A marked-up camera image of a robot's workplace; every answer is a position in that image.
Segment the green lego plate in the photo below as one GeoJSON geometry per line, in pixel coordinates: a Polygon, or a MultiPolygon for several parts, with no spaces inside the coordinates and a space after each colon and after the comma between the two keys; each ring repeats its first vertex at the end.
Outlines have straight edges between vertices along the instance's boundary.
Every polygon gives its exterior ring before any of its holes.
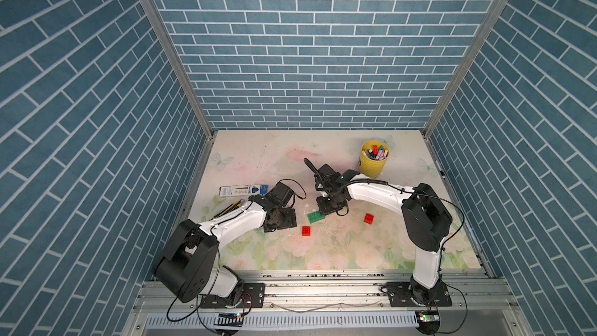
{"type": "Polygon", "coordinates": [[[319,222],[319,221],[325,219],[325,216],[321,212],[317,211],[317,212],[309,213],[307,215],[307,218],[308,218],[310,224],[314,224],[315,222],[319,222]]]}

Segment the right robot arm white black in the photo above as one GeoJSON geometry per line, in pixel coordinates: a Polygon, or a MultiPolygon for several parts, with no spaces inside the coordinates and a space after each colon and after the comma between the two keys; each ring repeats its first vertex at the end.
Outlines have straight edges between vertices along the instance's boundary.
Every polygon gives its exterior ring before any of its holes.
{"type": "Polygon", "coordinates": [[[351,200],[369,202],[395,212],[404,219],[407,236],[415,245],[413,289],[434,290],[440,280],[441,250],[449,235],[452,215],[432,188],[419,184],[405,188],[384,180],[361,178],[316,180],[322,195],[317,205],[323,214],[338,212],[351,200]]]}

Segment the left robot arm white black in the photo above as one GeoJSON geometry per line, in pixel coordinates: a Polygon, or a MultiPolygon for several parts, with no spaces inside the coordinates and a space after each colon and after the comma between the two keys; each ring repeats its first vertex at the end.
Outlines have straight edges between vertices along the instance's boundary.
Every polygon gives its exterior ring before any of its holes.
{"type": "Polygon", "coordinates": [[[175,228],[156,258],[153,275],[182,303],[215,296],[226,306],[236,305],[244,280],[222,266],[220,250],[259,228],[268,233],[295,227],[295,210],[270,202],[248,201],[202,223],[187,219],[175,228]]]}

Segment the white blue toothpaste box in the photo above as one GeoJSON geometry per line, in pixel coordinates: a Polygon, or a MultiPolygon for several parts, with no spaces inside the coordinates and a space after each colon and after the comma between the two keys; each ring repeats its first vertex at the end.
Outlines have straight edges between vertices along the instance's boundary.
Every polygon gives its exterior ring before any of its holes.
{"type": "Polygon", "coordinates": [[[269,188],[269,186],[267,184],[221,186],[219,188],[219,197],[228,198],[228,197],[265,195],[268,192],[268,188],[269,188]]]}

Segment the yellow pen cup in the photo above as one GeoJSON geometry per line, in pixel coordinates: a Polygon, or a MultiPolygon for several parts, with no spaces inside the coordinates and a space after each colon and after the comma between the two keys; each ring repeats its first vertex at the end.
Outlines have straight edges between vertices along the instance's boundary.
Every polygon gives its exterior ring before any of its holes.
{"type": "Polygon", "coordinates": [[[370,178],[378,177],[389,155],[390,150],[386,143],[376,140],[365,142],[359,157],[359,172],[370,178]]]}

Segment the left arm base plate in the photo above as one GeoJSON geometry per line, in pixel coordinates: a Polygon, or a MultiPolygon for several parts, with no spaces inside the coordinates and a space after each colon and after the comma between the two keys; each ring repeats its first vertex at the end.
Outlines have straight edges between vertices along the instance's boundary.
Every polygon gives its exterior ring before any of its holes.
{"type": "Polygon", "coordinates": [[[203,297],[200,302],[202,309],[225,309],[225,308],[262,308],[264,304],[265,284],[262,282],[245,282],[243,287],[239,284],[227,296],[220,297],[211,294],[203,297]]]}

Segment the aluminium rail frame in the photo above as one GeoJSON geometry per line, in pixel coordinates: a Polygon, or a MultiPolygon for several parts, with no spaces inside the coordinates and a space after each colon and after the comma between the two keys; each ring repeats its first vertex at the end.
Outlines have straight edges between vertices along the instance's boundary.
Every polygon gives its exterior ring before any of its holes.
{"type": "Polygon", "coordinates": [[[245,272],[233,309],[214,300],[180,303],[146,282],[126,335],[528,335],[507,282],[483,272],[450,272],[431,306],[408,293],[405,272],[245,272]]]}

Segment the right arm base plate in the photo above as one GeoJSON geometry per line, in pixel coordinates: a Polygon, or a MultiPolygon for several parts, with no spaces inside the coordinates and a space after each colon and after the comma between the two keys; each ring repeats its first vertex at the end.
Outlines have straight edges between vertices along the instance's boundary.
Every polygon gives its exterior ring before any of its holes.
{"type": "Polygon", "coordinates": [[[392,307],[450,307],[452,299],[447,285],[439,280],[432,289],[417,282],[387,282],[380,287],[392,307]]]}

